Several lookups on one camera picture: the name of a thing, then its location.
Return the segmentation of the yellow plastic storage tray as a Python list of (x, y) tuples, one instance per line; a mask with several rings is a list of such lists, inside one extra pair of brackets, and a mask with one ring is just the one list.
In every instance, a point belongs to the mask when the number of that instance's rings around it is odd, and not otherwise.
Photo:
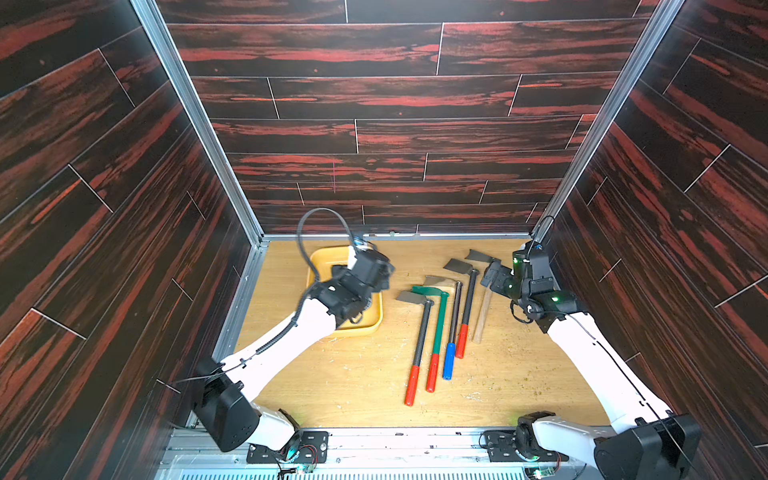
[(319, 300), (335, 317), (333, 337), (369, 335), (383, 321), (381, 289), (388, 286), (389, 273), (385, 258), (370, 252), (351, 265), (354, 254), (352, 246), (335, 246), (320, 248), (309, 257), (307, 286), (315, 281), (326, 285)]

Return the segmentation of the black hoe red grip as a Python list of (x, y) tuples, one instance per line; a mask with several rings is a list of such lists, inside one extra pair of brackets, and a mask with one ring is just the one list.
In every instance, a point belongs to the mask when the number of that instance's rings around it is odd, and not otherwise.
[(423, 307), (417, 343), (404, 399), (404, 404), (411, 407), (414, 405), (415, 401), (424, 343), (426, 340), (431, 309), (434, 305), (434, 302), (424, 293), (424, 288), (420, 286), (413, 287), (410, 291), (400, 292), (397, 296), (397, 300), (410, 304), (421, 305)]

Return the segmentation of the green hoe red grip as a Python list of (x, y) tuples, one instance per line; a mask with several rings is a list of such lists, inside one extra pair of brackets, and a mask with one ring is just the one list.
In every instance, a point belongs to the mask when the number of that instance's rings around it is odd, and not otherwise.
[(430, 393), (433, 393), (435, 391), (436, 383), (437, 383), (438, 367), (439, 367), (440, 352), (441, 352), (441, 342), (442, 342), (442, 336), (443, 336), (443, 328), (444, 328), (444, 322), (445, 322), (447, 302), (449, 299), (449, 293), (446, 291), (443, 291), (440, 288), (432, 287), (432, 286), (414, 286), (412, 288), (412, 291), (414, 293), (421, 294), (427, 297), (437, 297), (437, 296), (440, 297), (438, 317), (437, 317), (437, 327), (435, 330), (433, 351), (431, 355), (428, 380), (426, 385), (426, 390)]

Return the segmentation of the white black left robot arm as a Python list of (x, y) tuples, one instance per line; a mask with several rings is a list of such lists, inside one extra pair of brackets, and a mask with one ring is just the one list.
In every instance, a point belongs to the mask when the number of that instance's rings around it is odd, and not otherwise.
[(193, 411), (220, 451), (253, 444), (277, 452), (299, 441), (292, 417), (260, 407), (255, 399), (300, 354), (360, 316), (375, 293), (389, 288), (394, 267), (388, 257), (374, 249), (351, 248), (350, 258), (350, 267), (308, 287), (296, 311), (259, 340), (220, 361), (198, 364)]

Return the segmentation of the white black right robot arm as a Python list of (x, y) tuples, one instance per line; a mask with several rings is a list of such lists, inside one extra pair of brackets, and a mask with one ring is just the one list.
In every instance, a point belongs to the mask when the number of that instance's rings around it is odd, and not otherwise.
[(527, 462), (575, 459), (605, 479), (683, 479), (702, 435), (689, 414), (676, 414), (627, 366), (583, 302), (559, 287), (549, 257), (534, 241), (512, 255), (511, 266), (482, 256), (481, 283), (521, 310), (568, 356), (602, 405), (609, 423), (586, 426), (550, 411), (519, 418), (516, 456)]

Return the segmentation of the dark hoe red grip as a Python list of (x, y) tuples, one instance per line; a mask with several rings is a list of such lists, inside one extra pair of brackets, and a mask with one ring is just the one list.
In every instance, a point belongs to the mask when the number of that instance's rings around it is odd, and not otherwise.
[(451, 260), (449, 260), (448, 263), (444, 266), (444, 268), (456, 273), (465, 274), (469, 276), (469, 280), (466, 288), (462, 321), (459, 329), (458, 340), (456, 342), (456, 357), (459, 359), (463, 359), (465, 355), (465, 350), (466, 350), (467, 337), (468, 337), (468, 331), (469, 331), (469, 321), (470, 321), (471, 309), (472, 309), (474, 293), (475, 293), (475, 286), (476, 286), (479, 271), (471, 264), (455, 258), (452, 258)]

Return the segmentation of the steel hoe blue grip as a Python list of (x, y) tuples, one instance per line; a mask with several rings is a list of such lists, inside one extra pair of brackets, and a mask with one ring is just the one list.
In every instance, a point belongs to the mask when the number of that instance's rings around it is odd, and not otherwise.
[(439, 288), (453, 289), (453, 307), (452, 318), (449, 329), (449, 338), (446, 348), (446, 356), (443, 367), (443, 379), (450, 381), (454, 371), (454, 361), (456, 356), (456, 331), (458, 327), (459, 309), (461, 305), (461, 294), (463, 289), (463, 283), (460, 280), (454, 280), (451, 278), (427, 275), (425, 277), (425, 286), (435, 286)]

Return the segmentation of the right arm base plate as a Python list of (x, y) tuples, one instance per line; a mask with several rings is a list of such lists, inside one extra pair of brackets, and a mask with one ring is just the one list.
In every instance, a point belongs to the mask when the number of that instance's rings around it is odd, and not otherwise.
[(479, 445), (486, 450), (491, 462), (555, 462), (562, 456), (542, 448), (528, 427), (514, 430), (486, 430), (481, 433)]

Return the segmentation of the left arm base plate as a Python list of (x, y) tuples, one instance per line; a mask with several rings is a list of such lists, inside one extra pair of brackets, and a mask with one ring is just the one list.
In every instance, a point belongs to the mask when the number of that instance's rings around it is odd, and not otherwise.
[(318, 465), (327, 460), (329, 433), (321, 430), (299, 430), (289, 442), (278, 450), (250, 444), (246, 456), (247, 464), (306, 464)]

